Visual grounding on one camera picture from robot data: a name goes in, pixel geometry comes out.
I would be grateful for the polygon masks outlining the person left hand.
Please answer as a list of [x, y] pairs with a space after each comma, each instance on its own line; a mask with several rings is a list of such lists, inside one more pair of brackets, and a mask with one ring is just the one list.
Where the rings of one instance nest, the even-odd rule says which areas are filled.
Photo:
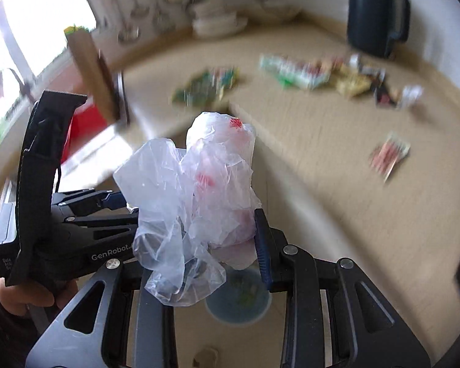
[[35, 307], [52, 307], [63, 309], [78, 293], [78, 283], [72, 280], [55, 296], [48, 289], [36, 282], [22, 283], [7, 287], [0, 278], [0, 303], [4, 309], [15, 316], [24, 316], [29, 305]]

